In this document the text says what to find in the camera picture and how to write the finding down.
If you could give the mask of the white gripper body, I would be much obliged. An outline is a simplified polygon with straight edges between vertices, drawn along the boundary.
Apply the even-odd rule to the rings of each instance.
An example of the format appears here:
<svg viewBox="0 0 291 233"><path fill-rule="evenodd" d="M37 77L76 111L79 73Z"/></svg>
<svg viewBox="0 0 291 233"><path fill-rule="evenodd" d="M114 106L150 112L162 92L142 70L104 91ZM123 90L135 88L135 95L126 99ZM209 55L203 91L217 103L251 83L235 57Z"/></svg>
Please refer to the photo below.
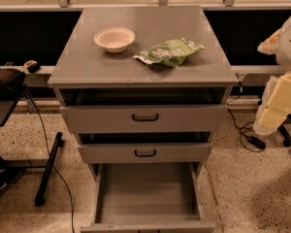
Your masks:
<svg viewBox="0 0 291 233"><path fill-rule="evenodd" d="M277 48L277 39L281 32L281 29L278 29L275 33L273 33L268 39L262 42L257 50L261 53L271 55L276 53Z"/></svg>

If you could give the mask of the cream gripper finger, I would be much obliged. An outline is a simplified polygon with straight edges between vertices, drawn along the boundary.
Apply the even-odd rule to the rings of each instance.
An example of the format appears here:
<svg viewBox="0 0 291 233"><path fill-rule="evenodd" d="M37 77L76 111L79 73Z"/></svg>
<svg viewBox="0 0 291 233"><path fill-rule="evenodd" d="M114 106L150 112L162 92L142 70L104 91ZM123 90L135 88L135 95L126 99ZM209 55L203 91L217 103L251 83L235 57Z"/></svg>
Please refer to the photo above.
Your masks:
<svg viewBox="0 0 291 233"><path fill-rule="evenodd" d="M266 83L262 104L258 107L253 124L253 131L259 135L267 136L275 131L276 112L269 110L267 102L271 98L278 77L271 76Z"/></svg>
<svg viewBox="0 0 291 233"><path fill-rule="evenodd" d="M277 130L291 115L291 71L278 78L267 107L276 112L275 130Z"/></svg>

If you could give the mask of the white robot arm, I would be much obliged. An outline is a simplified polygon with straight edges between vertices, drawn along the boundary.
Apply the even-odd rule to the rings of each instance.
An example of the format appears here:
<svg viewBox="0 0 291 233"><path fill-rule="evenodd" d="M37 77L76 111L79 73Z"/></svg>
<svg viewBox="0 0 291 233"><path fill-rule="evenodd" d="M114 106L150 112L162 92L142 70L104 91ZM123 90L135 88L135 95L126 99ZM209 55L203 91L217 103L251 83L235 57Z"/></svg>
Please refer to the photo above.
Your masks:
<svg viewBox="0 0 291 233"><path fill-rule="evenodd" d="M253 131L266 136L276 132L291 115L291 16L258 50L274 54L276 62L286 70L279 78L270 77L255 116Z"/></svg>

